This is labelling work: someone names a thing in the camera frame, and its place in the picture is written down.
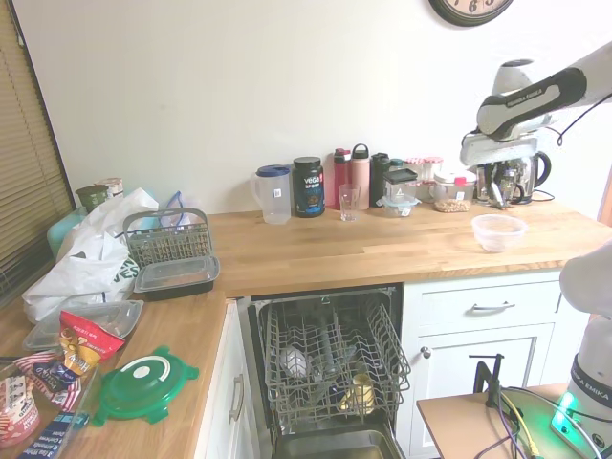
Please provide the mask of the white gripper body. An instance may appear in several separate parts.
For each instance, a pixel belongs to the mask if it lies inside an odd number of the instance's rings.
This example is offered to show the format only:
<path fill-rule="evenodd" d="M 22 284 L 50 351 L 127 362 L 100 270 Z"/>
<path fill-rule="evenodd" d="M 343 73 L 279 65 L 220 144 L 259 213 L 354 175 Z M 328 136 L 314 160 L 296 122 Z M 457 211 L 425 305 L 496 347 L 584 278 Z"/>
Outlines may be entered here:
<path fill-rule="evenodd" d="M 483 134 L 468 134 L 462 140 L 460 162 L 464 166 L 478 166 L 532 157 L 537 144 L 538 139 L 530 136 L 497 142 Z"/>

